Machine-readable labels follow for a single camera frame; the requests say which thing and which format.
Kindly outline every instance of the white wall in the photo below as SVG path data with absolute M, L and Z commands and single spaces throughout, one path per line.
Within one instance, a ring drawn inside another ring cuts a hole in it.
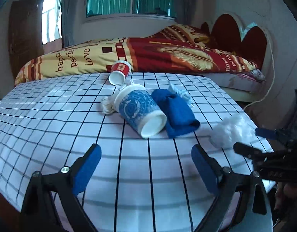
M 11 72 L 8 52 L 8 23 L 13 1 L 7 0 L 0 10 L 0 97 L 4 97 L 13 89 L 14 79 Z
M 268 97 L 252 108 L 261 125 L 282 126 L 297 88 L 297 22 L 285 3 L 282 0 L 198 0 L 196 11 L 194 26 L 206 21 L 212 27 L 220 15 L 230 12 L 236 14 L 244 26 L 255 22 L 269 31 L 273 42 L 275 82 Z M 267 92 L 272 77 L 270 68 L 262 95 Z
M 80 44 L 88 40 L 117 37 L 147 37 L 175 24 L 172 19 L 133 15 L 85 21 L 86 0 L 78 0 L 74 22 L 74 41 Z

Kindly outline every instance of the white tablecloth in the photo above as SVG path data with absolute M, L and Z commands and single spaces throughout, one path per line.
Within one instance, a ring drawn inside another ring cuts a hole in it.
M 167 89 L 168 80 L 187 89 L 201 123 L 196 132 L 175 139 L 168 139 L 165 131 L 142 139 L 118 113 L 105 116 L 101 112 L 101 99 L 115 89 L 108 76 L 84 74 L 28 82 L 2 99 L 0 192 L 20 211 L 34 171 L 56 173 L 97 142 L 102 158 L 78 198 L 99 231 L 195 229 L 213 196 L 192 162 L 191 148 L 200 144 L 222 167 L 250 174 L 250 161 L 230 148 L 215 148 L 209 140 L 212 127 L 243 110 L 209 78 L 132 73 L 129 78 L 150 93 Z M 265 139 L 254 140 L 252 146 L 272 151 Z M 273 186 L 269 181 L 264 184 L 267 190 Z M 58 196 L 55 203 L 64 222 Z

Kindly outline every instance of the door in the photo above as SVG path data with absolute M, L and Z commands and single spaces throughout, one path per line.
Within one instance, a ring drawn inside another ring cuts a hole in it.
M 8 42 L 14 79 L 27 62 L 43 55 L 42 4 L 36 0 L 20 0 L 11 5 Z

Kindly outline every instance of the red label on cup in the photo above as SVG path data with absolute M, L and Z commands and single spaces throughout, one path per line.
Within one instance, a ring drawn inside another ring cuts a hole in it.
M 130 68 L 128 65 L 126 65 L 124 63 L 116 63 L 116 64 L 112 65 L 111 72 L 115 71 L 115 70 L 121 71 L 125 75 L 125 78 L 126 78 L 129 74 Z

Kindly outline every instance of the heart-shaped headboard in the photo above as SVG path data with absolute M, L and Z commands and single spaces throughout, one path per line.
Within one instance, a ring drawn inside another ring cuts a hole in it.
M 259 69 L 262 69 L 267 38 L 260 27 L 248 27 L 243 30 L 240 26 L 239 29 L 236 20 L 231 15 L 223 14 L 214 23 L 211 33 L 206 22 L 202 24 L 201 30 L 215 40 L 218 49 L 233 52 L 235 55 L 253 61 Z

